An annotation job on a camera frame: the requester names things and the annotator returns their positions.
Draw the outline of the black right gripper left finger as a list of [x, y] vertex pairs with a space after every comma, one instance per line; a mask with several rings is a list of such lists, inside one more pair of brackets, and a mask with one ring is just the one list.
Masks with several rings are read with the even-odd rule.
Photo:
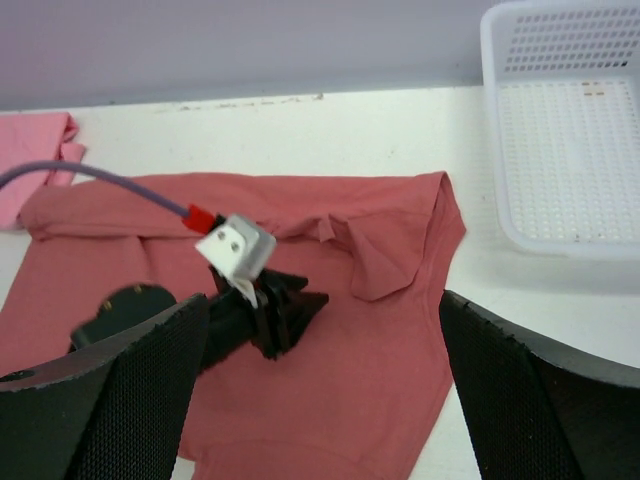
[[170, 478], [207, 322], [207, 300], [197, 294], [91, 346], [2, 376], [2, 478]]

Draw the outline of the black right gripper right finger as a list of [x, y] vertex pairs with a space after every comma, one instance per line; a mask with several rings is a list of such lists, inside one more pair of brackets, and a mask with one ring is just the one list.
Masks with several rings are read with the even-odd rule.
[[439, 315], [482, 478], [638, 478], [638, 369], [521, 327], [450, 290]]

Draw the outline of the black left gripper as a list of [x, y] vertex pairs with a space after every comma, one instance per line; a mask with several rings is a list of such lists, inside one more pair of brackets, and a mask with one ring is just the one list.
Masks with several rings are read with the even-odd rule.
[[[255, 283], [258, 306], [252, 307], [218, 273], [222, 291], [206, 299], [207, 328], [200, 368], [206, 370], [250, 343], [267, 359], [294, 348], [329, 295], [302, 291], [308, 278], [264, 269]], [[159, 285], [135, 284], [106, 298], [91, 319], [70, 334], [70, 352], [133, 328], [177, 304]]]

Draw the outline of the red t shirt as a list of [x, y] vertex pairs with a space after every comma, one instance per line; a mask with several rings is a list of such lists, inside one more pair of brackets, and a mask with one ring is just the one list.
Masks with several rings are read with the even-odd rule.
[[[241, 214], [277, 238], [273, 269], [329, 303], [270, 361], [245, 346], [196, 382], [180, 454], [198, 479], [405, 479], [452, 378], [438, 305], [465, 227], [443, 172], [415, 177], [192, 173], [142, 184]], [[23, 206], [32, 241], [1, 312], [1, 370], [63, 354], [112, 291], [210, 292], [196, 236], [123, 189], [46, 187]]]

